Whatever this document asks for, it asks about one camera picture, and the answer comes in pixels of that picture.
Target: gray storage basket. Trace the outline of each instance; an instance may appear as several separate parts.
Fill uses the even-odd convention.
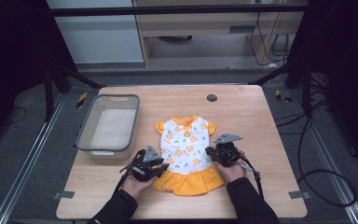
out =
[[[94,98],[77,147],[93,159],[126,160],[133,152],[140,100],[134,94],[101,94]]]

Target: white cabinet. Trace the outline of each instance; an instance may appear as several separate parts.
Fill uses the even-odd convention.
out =
[[[131,0],[48,0],[50,8],[132,7]],[[57,17],[77,65],[143,63],[134,16]]]

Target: person's right hand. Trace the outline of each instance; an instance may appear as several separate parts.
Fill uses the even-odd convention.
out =
[[[239,159],[234,165],[230,167],[224,167],[219,162],[213,161],[213,165],[216,166],[217,170],[219,170],[220,175],[222,175],[227,182],[232,182],[238,178],[246,177],[246,172],[240,166],[240,164],[245,164],[245,162],[242,159]]]

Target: wooden table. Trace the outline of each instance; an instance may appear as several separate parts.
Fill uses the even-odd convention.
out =
[[[297,191],[293,171],[281,138],[269,111],[264,92],[259,86],[145,86],[103,88],[100,93],[134,93],[141,99],[139,126],[134,154],[147,145],[159,150],[160,134],[156,122],[172,116],[198,114],[216,124],[213,140],[222,133],[242,135],[235,146],[245,151],[255,169],[261,173],[265,199],[278,217],[304,217],[303,199],[291,199],[289,191]],[[216,102],[207,96],[215,94]],[[126,161],[90,159],[78,151],[65,191],[75,193],[72,199],[61,198],[57,217],[88,219],[110,199],[120,178],[118,172]],[[253,175],[248,174],[254,186]],[[202,196],[175,196],[170,192],[147,189],[138,200],[133,218],[236,218],[226,187]]]

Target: black metal bar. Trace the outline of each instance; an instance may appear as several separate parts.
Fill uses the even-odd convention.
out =
[[[238,12],[294,12],[310,9],[308,4],[267,4],[267,5],[209,5],[209,6],[168,6],[168,7],[98,7],[98,8],[54,8],[30,10],[27,14],[53,17],[76,16],[119,16],[154,14],[192,13],[238,13]]]

